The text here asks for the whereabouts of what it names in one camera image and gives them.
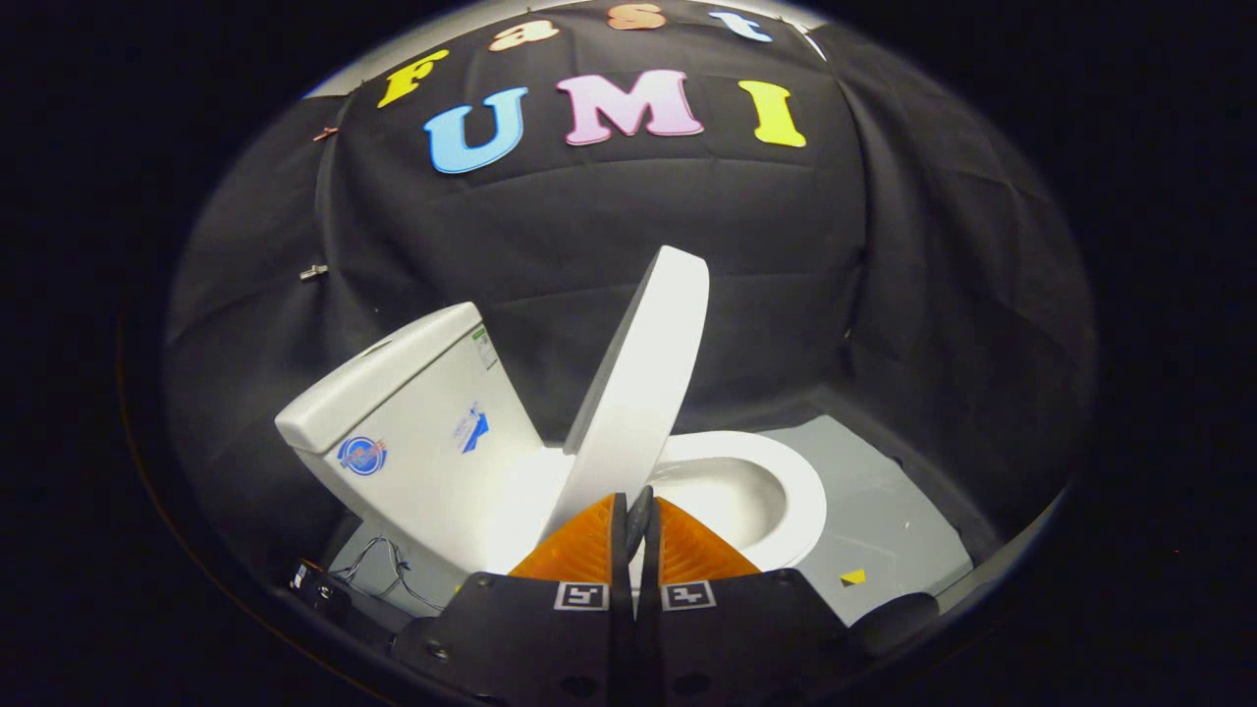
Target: blue circular logo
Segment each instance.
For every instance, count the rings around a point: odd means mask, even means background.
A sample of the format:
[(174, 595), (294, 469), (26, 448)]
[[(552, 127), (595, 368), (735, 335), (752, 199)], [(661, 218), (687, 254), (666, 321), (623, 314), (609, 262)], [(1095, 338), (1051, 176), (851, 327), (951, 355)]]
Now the blue circular logo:
[(388, 452), (385, 450), (382, 439), (375, 442), (366, 437), (351, 437), (346, 439), (341, 444), (341, 450), (336, 453), (336, 458), (341, 460), (341, 465), (360, 477), (370, 477), (382, 469), (387, 457)]

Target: toilet tank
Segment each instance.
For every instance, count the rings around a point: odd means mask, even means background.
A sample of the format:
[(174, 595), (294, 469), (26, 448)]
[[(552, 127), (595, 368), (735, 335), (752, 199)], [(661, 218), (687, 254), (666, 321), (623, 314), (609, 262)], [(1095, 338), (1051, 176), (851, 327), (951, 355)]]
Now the toilet tank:
[(490, 562), (489, 506), (515, 463), (543, 448), (471, 303), (368, 346), (275, 426), (332, 493), (445, 575), (450, 593)]

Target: orange gripper pad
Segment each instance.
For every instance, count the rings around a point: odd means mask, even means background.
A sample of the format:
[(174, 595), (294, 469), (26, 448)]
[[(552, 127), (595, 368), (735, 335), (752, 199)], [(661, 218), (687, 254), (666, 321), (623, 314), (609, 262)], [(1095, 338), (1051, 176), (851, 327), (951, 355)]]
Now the orange gripper pad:
[(611, 582), (611, 517), (616, 496), (612, 493), (581, 511), (558, 528), (537, 550), (529, 552), (513, 577), (547, 581)]
[(678, 506), (659, 501), (659, 584), (719, 580), (759, 570), (732, 545)]

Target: toilet seat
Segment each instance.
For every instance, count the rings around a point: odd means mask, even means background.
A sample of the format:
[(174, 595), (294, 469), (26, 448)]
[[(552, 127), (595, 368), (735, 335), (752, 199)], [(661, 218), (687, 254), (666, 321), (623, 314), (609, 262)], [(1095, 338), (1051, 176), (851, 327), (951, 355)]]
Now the toilet seat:
[[(798, 452), (774, 439), (743, 431), (681, 434), (667, 438), (656, 469), (701, 459), (749, 462), (772, 474), (782, 487), (786, 508), (781, 521), (764, 537), (738, 548), (747, 560), (767, 571), (794, 566), (812, 551), (825, 530), (825, 487), (816, 469)], [(703, 520), (701, 509), (685, 511)]]

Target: toilet lid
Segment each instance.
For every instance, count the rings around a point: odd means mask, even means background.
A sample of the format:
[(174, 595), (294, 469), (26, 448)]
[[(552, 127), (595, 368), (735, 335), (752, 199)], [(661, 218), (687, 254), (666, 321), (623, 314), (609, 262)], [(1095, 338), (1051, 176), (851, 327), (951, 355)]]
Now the toilet lid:
[(706, 262), (660, 248), (607, 347), (563, 445), (572, 470), (543, 537), (608, 493), (631, 503), (690, 385), (708, 306)]

